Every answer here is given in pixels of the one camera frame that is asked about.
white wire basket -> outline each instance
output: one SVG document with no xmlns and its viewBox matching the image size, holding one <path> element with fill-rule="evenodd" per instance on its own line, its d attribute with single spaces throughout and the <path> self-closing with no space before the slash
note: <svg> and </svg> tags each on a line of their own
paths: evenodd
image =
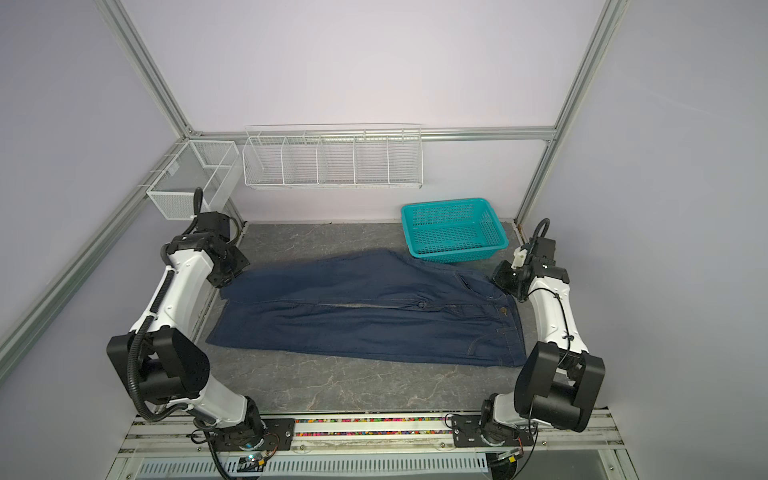
<svg viewBox="0 0 768 480">
<path fill-rule="evenodd" d="M 233 141 L 189 140 L 171 158 L 147 195 L 168 220 L 189 220 L 195 188 L 203 188 L 201 211 L 221 211 L 243 173 Z"/>
<path fill-rule="evenodd" d="M 257 190 L 423 185 L 418 125 L 372 129 L 353 125 L 333 131 L 326 125 L 307 127 L 291 131 L 246 127 L 245 184 Z"/>
</svg>

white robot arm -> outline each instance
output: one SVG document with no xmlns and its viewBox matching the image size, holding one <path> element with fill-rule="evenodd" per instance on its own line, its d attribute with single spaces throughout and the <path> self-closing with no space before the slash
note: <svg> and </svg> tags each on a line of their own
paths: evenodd
<svg viewBox="0 0 768 480">
<path fill-rule="evenodd" d="M 556 428 L 582 432 L 597 400 L 605 365 L 589 354 L 574 323 L 568 272 L 554 261 L 555 241 L 545 238 L 549 219 L 536 226 L 531 239 L 502 262 L 493 282 L 520 302 L 530 300 L 538 342 L 515 383 L 515 391 L 494 394 L 482 408 L 484 439 L 516 435 L 522 419 L 537 419 Z M 558 381 L 555 374 L 568 377 Z"/>
<path fill-rule="evenodd" d="M 237 236 L 230 239 L 230 218 L 201 213 L 201 201 L 202 189 L 197 189 L 192 224 L 163 245 L 165 273 L 152 300 L 128 334 L 112 337 L 107 355 L 148 422 L 184 410 L 207 439 L 216 437 L 234 449 L 256 449 L 267 434 L 256 404 L 216 380 L 207 356 L 188 338 L 203 285 L 226 286 L 249 263 L 234 245 Z M 165 408 L 153 412 L 146 402 Z"/>
</svg>

blue jeans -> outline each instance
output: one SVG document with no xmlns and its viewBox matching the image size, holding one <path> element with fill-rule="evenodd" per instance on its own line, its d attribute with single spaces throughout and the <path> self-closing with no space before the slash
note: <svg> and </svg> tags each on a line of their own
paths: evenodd
<svg viewBox="0 0 768 480">
<path fill-rule="evenodd" d="M 473 270 L 370 250 L 248 270 L 208 343 L 396 362 L 525 363 L 515 300 Z"/>
</svg>

table surface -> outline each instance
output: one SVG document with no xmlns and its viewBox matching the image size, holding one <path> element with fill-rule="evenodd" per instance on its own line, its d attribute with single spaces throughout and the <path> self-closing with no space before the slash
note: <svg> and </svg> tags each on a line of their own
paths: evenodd
<svg viewBox="0 0 768 480">
<path fill-rule="evenodd" d="M 511 260 L 518 242 L 510 223 L 509 247 L 488 260 L 459 263 L 491 275 Z M 251 267 L 331 257 L 372 248 L 408 251 L 400 223 L 251 224 L 240 249 Z M 216 296 L 198 339 L 211 372 L 234 392 L 251 397 L 262 413 L 479 410 L 492 393 L 511 392 L 519 368 L 386 362 L 205 343 L 224 301 Z M 529 302 L 519 303 L 527 352 L 536 342 Z"/>
</svg>

plastic basket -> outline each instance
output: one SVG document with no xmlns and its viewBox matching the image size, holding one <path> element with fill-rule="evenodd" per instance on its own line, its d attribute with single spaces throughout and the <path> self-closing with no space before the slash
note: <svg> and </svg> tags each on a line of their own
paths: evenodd
<svg viewBox="0 0 768 480">
<path fill-rule="evenodd" d="M 482 198 L 410 204 L 401 213 L 411 255 L 422 260 L 483 260 L 509 245 L 496 212 Z"/>
</svg>

